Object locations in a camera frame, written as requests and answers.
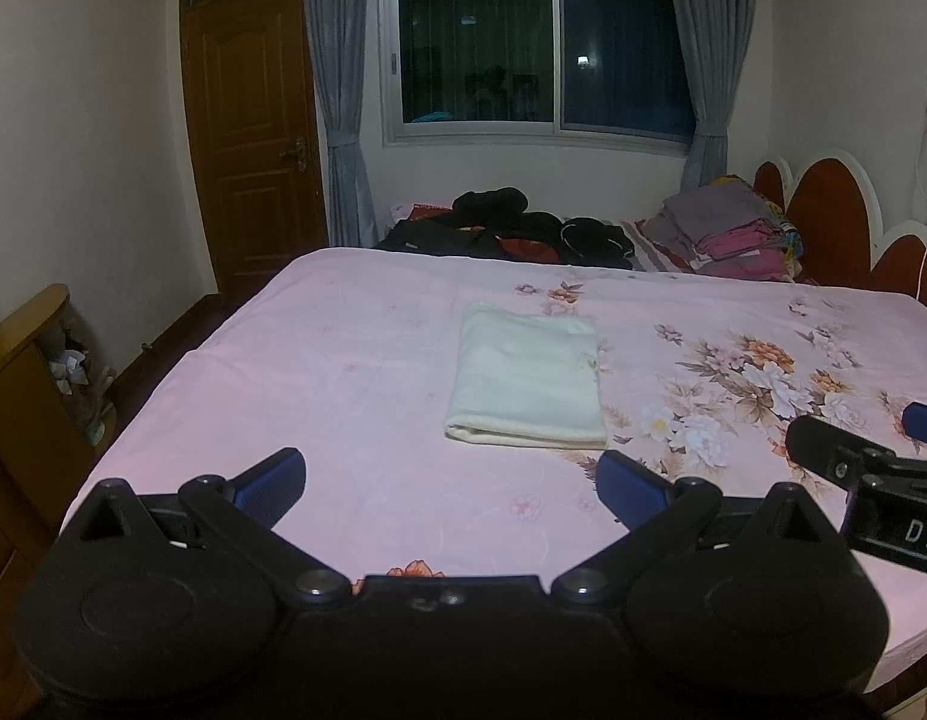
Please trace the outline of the cream knit sweater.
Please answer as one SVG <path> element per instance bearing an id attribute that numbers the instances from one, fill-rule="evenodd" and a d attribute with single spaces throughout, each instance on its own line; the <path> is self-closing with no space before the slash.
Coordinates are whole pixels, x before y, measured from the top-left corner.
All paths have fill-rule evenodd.
<path id="1" fill-rule="evenodd" d="M 595 325 L 470 305 L 443 432 L 466 444 L 603 449 Z"/>

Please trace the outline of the stack of folded clothes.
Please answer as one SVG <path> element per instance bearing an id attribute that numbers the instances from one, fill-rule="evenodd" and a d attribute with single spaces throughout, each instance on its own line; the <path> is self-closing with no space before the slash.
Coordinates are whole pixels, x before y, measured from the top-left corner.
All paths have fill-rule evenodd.
<path id="1" fill-rule="evenodd" d="M 683 190 L 639 223 L 644 238 L 696 275 L 794 281 L 803 241 L 781 205 L 738 176 Z"/>

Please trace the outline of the pile of black clothes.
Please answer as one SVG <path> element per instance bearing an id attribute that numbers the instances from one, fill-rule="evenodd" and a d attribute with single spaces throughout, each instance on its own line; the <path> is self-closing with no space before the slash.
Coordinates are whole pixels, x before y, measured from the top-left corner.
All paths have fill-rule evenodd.
<path id="1" fill-rule="evenodd" d="M 465 192 L 450 206 L 415 203 L 377 244 L 380 250 L 543 265 L 631 270 L 634 242 L 618 224 L 563 220 L 530 208 L 515 187 Z"/>

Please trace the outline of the red and white headboard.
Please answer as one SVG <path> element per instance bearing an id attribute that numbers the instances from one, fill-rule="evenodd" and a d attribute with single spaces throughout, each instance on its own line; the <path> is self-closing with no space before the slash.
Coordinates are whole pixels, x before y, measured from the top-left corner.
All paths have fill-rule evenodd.
<path id="1" fill-rule="evenodd" d="M 927 307 L 927 224 L 886 226 L 873 182 L 852 154 L 828 149 L 799 172 L 769 158 L 753 187 L 797 228 L 802 280 L 907 294 Z"/>

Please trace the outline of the wooden side cabinet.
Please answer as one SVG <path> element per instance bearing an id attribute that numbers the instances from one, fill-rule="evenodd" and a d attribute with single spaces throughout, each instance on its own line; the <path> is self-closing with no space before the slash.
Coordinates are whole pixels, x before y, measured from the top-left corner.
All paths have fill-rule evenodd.
<path id="1" fill-rule="evenodd" d="M 108 367 L 76 335 L 55 283 L 0 322 L 0 718 L 31 697 L 14 645 L 27 583 L 112 440 Z"/>

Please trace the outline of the striped pillow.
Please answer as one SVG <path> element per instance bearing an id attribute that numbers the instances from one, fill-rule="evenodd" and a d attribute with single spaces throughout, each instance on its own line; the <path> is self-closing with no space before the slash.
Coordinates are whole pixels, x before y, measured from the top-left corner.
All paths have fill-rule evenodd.
<path id="1" fill-rule="evenodd" d="M 692 268 L 678 255 L 668 252 L 667 249 L 660 249 L 650 239 L 647 239 L 642 232 L 640 221 L 621 221 L 619 223 L 623 229 L 626 238 L 634 245 L 634 254 L 631 255 L 632 268 L 634 270 L 644 271 L 644 273 L 689 273 L 692 275 Z"/>

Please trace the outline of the brown wooden door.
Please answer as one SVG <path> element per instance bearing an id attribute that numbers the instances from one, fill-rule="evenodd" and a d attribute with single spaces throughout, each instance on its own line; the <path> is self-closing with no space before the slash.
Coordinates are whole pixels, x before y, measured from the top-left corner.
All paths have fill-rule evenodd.
<path id="1" fill-rule="evenodd" d="M 304 0 L 182 0 L 191 164 L 219 293 L 328 244 Z"/>

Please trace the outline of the right grey curtain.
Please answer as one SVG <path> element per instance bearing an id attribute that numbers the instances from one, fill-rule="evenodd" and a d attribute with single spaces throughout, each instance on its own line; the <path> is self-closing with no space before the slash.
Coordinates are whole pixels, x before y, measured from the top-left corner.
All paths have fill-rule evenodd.
<path id="1" fill-rule="evenodd" d="M 673 0 L 694 132 L 681 187 L 723 176 L 728 126 L 751 39 L 756 0 Z"/>

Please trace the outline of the grey curtain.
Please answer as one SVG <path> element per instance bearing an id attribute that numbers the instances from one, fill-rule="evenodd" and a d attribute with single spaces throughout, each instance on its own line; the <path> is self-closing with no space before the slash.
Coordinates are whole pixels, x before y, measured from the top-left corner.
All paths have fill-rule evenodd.
<path id="1" fill-rule="evenodd" d="M 361 146 L 367 0 L 304 0 L 304 8 L 325 124 L 330 242 L 372 247 L 379 230 Z"/>
<path id="2" fill-rule="evenodd" d="M 681 187 L 723 176 L 728 126 L 751 39 L 756 0 L 673 0 L 694 132 Z"/>

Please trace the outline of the left grey curtain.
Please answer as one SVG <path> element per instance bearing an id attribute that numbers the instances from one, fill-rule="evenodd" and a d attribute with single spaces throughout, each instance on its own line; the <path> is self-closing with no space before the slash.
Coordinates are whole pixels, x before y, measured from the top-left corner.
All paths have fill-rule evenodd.
<path id="1" fill-rule="evenodd" d="M 361 146 L 367 0 L 304 0 L 304 8 L 325 124 L 330 242 L 372 247 L 379 230 Z"/>

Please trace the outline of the window with white frame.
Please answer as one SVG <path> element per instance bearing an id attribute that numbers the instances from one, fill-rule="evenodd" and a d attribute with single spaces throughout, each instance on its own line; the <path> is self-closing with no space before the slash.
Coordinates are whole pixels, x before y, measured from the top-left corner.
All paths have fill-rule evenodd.
<path id="1" fill-rule="evenodd" d="M 379 16 L 392 142 L 691 138 L 673 0 L 379 0 Z"/>

